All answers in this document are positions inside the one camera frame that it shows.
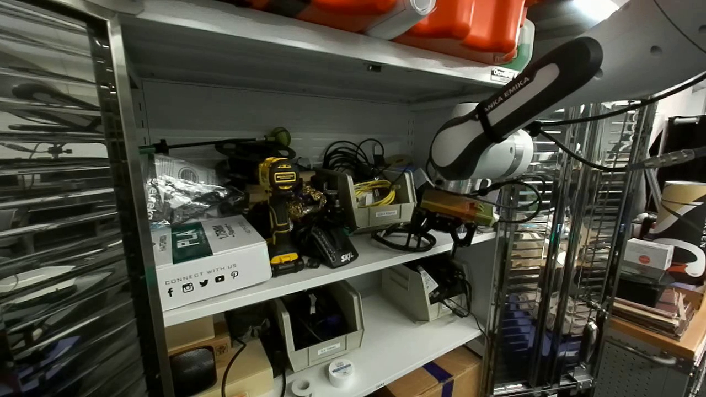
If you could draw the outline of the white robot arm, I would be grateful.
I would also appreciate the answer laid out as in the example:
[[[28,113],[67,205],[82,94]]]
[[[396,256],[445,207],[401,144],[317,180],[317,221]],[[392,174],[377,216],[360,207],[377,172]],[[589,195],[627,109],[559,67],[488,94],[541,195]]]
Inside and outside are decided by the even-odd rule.
[[[531,121],[553,105],[660,92],[706,65],[706,0],[627,0],[434,131],[428,160],[447,180],[522,174]]]

